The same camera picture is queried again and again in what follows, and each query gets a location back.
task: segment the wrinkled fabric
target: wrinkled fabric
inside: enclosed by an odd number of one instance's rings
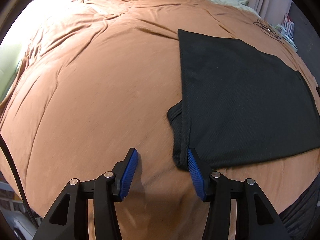
[[[74,0],[43,23],[0,120],[31,208],[44,216],[70,179],[95,179],[135,147],[140,158],[129,195],[116,203],[122,238],[201,239],[209,204],[196,196],[190,174],[175,167],[166,117],[182,97],[178,29],[241,39],[279,57],[301,73],[320,109],[301,58],[256,20],[209,0]],[[0,169],[17,191],[2,154]],[[281,212],[320,172],[319,150],[219,171],[254,178]]]

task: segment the tangled cable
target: tangled cable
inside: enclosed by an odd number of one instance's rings
[[[278,34],[275,32],[275,30],[270,25],[265,25],[262,20],[258,19],[253,24],[258,26],[269,37],[271,37],[277,41],[281,40],[280,37],[278,36]]]

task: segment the metal pin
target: metal pin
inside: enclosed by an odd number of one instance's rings
[[[255,181],[254,181],[254,179],[247,179],[247,183],[249,185],[253,185],[253,184],[255,184]]]
[[[104,176],[105,176],[106,178],[111,178],[111,177],[113,176],[113,172],[112,172],[112,171],[107,171],[107,172],[104,174]]]
[[[70,180],[70,185],[75,185],[75,184],[77,184],[78,183],[78,180],[77,179],[72,179],[72,180]]]
[[[217,171],[214,171],[213,173],[211,173],[211,176],[217,179],[221,176],[221,174]]]

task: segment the black cable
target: black cable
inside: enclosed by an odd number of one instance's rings
[[[4,156],[6,157],[8,163],[9,163],[9,166],[11,168],[12,174],[14,176],[14,179],[15,179],[16,183],[17,183],[18,190],[19,190],[19,193],[21,195],[22,201],[23,201],[23,203],[24,203],[24,205],[25,205],[25,207],[27,209],[28,215],[29,215],[32,223],[38,229],[39,225],[38,225],[38,223],[36,221],[36,218],[33,216],[33,213],[32,213],[31,208],[29,206],[28,200],[26,198],[26,194],[24,193],[24,190],[23,190],[23,187],[22,187],[22,183],[21,183],[18,171],[17,171],[17,167],[14,164],[14,161],[13,161],[12,156],[10,154],[10,151],[9,151],[9,149],[7,147],[7,144],[5,143],[5,141],[2,138],[1,134],[0,134],[0,147],[1,147],[2,151],[3,151],[3,153],[4,153]]]
[[[256,22],[253,23],[254,25],[258,26],[265,34],[267,34],[269,37],[280,41],[280,37],[278,36],[278,34],[275,32],[275,30],[268,26],[265,25],[264,22],[260,19],[258,19]]]

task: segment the brown blanket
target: brown blanket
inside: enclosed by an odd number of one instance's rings
[[[95,179],[135,147],[140,162],[128,197],[116,204],[123,239],[201,239],[209,204],[196,196],[189,173],[175,167],[166,118],[181,100],[178,28],[241,39],[278,56],[301,72],[320,109],[303,61],[256,20],[208,0],[74,0],[49,18],[2,103],[0,123],[31,207],[44,216],[71,178]],[[16,189],[2,154],[0,169]],[[254,178],[281,212],[319,173],[319,150],[220,171]]]

